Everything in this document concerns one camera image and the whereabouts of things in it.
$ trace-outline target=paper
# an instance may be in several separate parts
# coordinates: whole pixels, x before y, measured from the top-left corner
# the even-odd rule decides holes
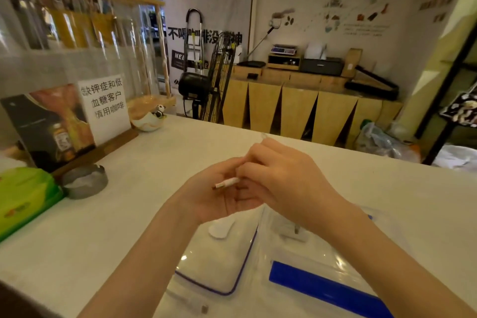
[[[78,91],[96,146],[131,128],[121,75],[80,81]]]

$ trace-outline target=white counter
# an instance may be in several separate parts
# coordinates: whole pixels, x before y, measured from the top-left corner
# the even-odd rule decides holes
[[[310,154],[348,200],[392,215],[414,257],[477,309],[477,174],[276,138]],[[260,140],[258,132],[168,116],[164,128],[100,161],[109,177],[100,194],[64,199],[0,243],[0,280],[76,317],[189,176]]]

